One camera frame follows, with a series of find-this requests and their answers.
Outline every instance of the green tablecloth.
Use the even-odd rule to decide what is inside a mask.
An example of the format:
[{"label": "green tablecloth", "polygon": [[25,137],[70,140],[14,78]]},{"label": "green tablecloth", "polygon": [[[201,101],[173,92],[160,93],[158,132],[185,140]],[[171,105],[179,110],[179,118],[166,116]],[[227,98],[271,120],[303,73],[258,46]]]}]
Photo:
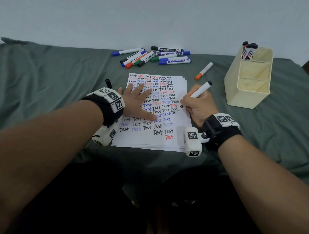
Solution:
[{"label": "green tablecloth", "polygon": [[[2,39],[0,44],[0,129],[68,105],[89,92],[106,86],[125,87],[129,72],[183,76],[188,88],[211,80],[209,89],[218,109],[229,113],[257,148],[309,184],[309,76],[288,59],[274,59],[271,94],[256,108],[245,109],[226,103],[223,79],[234,57],[192,54],[190,64],[159,66],[148,62],[127,70],[112,50],[66,48]],[[199,80],[194,77],[207,65],[213,67]],[[117,163],[125,182],[154,188],[181,169],[213,164],[224,169],[211,155],[187,157],[184,153],[134,148],[101,147],[89,142],[82,150]]]}]

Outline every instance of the hand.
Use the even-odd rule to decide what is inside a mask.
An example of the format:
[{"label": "hand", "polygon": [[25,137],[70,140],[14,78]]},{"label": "hand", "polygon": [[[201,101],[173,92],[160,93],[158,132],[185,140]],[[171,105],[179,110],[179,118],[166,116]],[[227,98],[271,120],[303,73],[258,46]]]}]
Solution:
[{"label": "hand", "polygon": [[180,103],[186,106],[197,126],[202,127],[208,117],[219,113],[219,111],[211,93],[207,90],[197,98],[190,97],[200,87],[198,84],[193,85],[191,90],[180,100]]},{"label": "hand", "polygon": [[133,90],[133,92],[131,92],[133,84],[129,83],[123,94],[122,88],[118,89],[118,93],[122,96],[125,102],[123,114],[127,116],[142,117],[144,119],[154,121],[157,119],[157,116],[141,108],[141,105],[145,101],[146,97],[152,92],[152,89],[148,89],[140,94],[144,85],[144,83],[141,83]]}]

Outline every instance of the white paper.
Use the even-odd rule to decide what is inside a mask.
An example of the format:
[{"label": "white paper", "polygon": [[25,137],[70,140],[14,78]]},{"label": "white paper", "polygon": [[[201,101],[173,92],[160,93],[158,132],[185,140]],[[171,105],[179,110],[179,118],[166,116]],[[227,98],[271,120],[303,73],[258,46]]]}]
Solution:
[{"label": "white paper", "polygon": [[130,73],[127,85],[130,82],[133,88],[145,83],[142,92],[152,88],[152,93],[141,107],[157,115],[158,119],[148,121],[134,116],[120,117],[119,130],[112,145],[184,152],[184,129],[192,126],[190,116],[186,111],[173,112],[187,93],[186,80],[180,76]]}]

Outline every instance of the gray wall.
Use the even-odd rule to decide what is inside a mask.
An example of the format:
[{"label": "gray wall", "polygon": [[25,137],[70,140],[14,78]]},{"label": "gray wall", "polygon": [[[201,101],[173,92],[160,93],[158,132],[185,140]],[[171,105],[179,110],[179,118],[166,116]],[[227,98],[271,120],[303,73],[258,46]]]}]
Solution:
[{"label": "gray wall", "polygon": [[70,47],[235,55],[248,40],[309,59],[308,0],[0,0],[0,36]]}]

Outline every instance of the black marker cap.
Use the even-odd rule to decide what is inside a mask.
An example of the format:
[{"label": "black marker cap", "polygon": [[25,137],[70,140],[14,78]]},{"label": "black marker cap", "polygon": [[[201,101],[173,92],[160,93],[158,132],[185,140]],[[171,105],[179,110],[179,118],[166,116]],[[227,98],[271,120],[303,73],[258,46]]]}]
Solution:
[{"label": "black marker cap", "polygon": [[138,67],[141,67],[141,66],[143,66],[145,64],[145,61],[141,61],[141,62],[139,62],[138,64],[137,64],[137,66]]},{"label": "black marker cap", "polygon": [[107,87],[108,87],[109,89],[112,88],[112,84],[111,84],[111,81],[110,81],[109,79],[106,79],[106,80],[105,80],[105,83],[106,83],[106,85],[107,85]]},{"label": "black marker cap", "polygon": [[121,60],[120,63],[124,63],[124,62],[127,61],[127,60],[128,60],[128,59],[125,58],[125,59]]}]

